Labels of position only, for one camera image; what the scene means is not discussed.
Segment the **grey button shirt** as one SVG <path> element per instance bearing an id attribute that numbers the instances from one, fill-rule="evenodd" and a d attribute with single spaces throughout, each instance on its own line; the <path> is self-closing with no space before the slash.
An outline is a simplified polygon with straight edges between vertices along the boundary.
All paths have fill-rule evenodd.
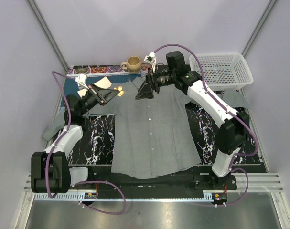
<path id="1" fill-rule="evenodd" d="M 174 85 L 162 87 L 152 99 L 135 100 L 144 78 L 114 83 L 122 90 L 106 105 L 95 105 L 85 116 L 115 116 L 111 171 L 149 179 L 189 169 L 201 162 L 185 106 L 195 101 Z"/>

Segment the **orange brooch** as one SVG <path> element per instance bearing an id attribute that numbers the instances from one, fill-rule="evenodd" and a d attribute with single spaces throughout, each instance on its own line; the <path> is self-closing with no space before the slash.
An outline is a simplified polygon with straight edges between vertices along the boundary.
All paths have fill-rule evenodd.
<path id="1" fill-rule="evenodd" d="M 114 89 L 118 91 L 118 94 L 117 94 L 118 97 L 122 97 L 125 93 L 121 85 L 119 87 L 115 87 Z"/>

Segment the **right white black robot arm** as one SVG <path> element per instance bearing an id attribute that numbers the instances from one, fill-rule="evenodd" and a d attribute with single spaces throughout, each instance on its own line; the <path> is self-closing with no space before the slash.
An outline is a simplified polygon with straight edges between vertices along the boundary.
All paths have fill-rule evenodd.
<path id="1" fill-rule="evenodd" d="M 156 55 L 151 52 L 144 58 L 150 67 L 145 81 L 138 89 L 136 100 L 152 99 L 160 88 L 173 84 L 178 90 L 195 100 L 213 118 L 218 126 L 215 136 L 217 155 L 209 175 L 204 177 L 204 186 L 223 188 L 229 180 L 234 157 L 247 140 L 249 115 L 238 112 L 217 96 L 204 81 L 204 74 L 187 67 L 183 54 L 173 51 L 166 55 L 168 69 L 156 72 Z"/>

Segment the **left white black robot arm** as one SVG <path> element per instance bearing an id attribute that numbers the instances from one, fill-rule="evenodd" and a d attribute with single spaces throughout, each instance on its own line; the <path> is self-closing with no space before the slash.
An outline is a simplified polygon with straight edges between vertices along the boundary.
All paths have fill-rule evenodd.
<path id="1" fill-rule="evenodd" d="M 31 189 L 34 193 L 47 193 L 53 197 L 66 193 L 75 184 L 89 189 L 95 177 L 86 167 L 69 167 L 67 157 L 76 143 L 82 139 L 89 119 L 85 114 L 96 105 L 104 106 L 119 94 L 116 89 L 104 89 L 94 84 L 86 87 L 86 94 L 79 98 L 65 97 L 64 127 L 56 140 L 44 151 L 31 157 Z"/>

